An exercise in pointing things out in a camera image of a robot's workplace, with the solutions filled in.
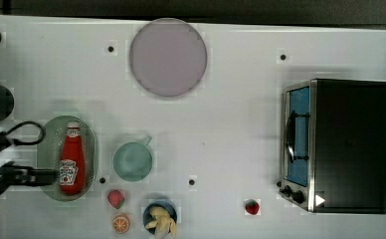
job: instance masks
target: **orange slice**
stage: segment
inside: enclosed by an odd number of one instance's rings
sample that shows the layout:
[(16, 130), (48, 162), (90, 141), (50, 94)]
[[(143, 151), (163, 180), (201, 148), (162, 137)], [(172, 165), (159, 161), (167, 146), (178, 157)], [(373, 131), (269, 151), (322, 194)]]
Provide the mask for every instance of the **orange slice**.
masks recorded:
[(112, 220), (112, 226), (117, 233), (124, 233), (130, 227), (130, 219), (125, 214), (119, 214)]

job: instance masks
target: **round plate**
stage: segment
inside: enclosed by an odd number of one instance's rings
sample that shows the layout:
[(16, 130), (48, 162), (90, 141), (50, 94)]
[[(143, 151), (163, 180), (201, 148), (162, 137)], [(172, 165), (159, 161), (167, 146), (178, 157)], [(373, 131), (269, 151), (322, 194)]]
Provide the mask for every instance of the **round plate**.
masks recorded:
[(126, 143), (115, 152), (113, 168), (120, 178), (139, 181), (152, 169), (152, 153), (140, 142)]
[[(158, 206), (164, 208), (169, 216), (174, 219), (175, 223), (177, 223), (177, 211), (175, 210), (174, 204), (172, 204), (169, 200), (166, 199), (157, 199), (151, 202), (146, 209), (143, 211), (143, 226), (145, 227), (149, 222), (153, 221), (152, 215), (149, 213), (149, 209), (152, 206)], [(155, 228), (147, 229), (152, 235), (155, 234)]]
[(51, 119), (45, 124), (46, 136), (38, 144), (37, 167), (39, 168), (59, 168), (59, 162), (66, 139), (67, 123), (76, 120), (81, 124), (82, 146), (85, 155), (85, 187), (75, 195), (67, 195), (60, 189), (58, 181), (52, 185), (42, 186), (42, 190), (49, 197), (58, 201), (73, 201), (83, 196), (91, 187), (97, 174), (97, 157), (95, 154), (96, 139), (94, 132), (83, 120), (62, 116)]
[(130, 48), (130, 66), (137, 81), (162, 97), (190, 92), (206, 70), (206, 46), (189, 24), (172, 18), (142, 28)]

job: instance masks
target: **ketchup label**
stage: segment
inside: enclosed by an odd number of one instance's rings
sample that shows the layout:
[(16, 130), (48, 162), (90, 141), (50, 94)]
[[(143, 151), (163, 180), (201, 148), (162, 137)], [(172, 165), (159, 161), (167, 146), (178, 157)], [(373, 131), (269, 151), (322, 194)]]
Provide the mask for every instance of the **ketchup label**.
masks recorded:
[(78, 128), (69, 128), (67, 129), (67, 136), (69, 137), (77, 137), (79, 136), (79, 129)]
[(60, 161), (60, 185), (73, 185), (75, 183), (78, 168), (73, 160)]

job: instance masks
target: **ketchup bottle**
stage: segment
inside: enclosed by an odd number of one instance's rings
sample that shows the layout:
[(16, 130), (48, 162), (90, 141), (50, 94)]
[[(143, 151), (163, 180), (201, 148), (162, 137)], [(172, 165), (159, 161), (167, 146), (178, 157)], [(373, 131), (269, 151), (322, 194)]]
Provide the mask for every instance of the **ketchup bottle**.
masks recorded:
[(68, 194), (79, 193), (85, 186), (85, 157), (82, 149), (80, 124), (67, 123), (67, 136), (60, 159), (60, 188)]

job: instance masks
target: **food item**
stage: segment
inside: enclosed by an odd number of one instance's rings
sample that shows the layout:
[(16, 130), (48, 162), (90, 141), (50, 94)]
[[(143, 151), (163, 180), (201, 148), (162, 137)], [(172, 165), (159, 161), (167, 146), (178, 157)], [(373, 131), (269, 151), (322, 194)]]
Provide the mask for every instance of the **food item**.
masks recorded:
[(119, 209), (124, 203), (124, 195), (118, 190), (113, 190), (108, 194), (108, 202), (111, 206)]
[(155, 238), (163, 238), (168, 232), (171, 232), (172, 238), (177, 236), (177, 225), (164, 208), (151, 207), (149, 213), (155, 220), (149, 222), (145, 228), (156, 228)]
[(259, 208), (260, 208), (259, 203), (256, 202), (255, 200), (250, 200), (246, 204), (246, 211), (249, 212), (252, 215), (258, 214)]
[(119, 214), (112, 220), (112, 227), (117, 233), (124, 233), (130, 227), (130, 219), (125, 214)]
[(74, 195), (85, 187), (85, 156), (82, 147), (80, 123), (69, 121), (67, 135), (60, 159), (60, 188)]

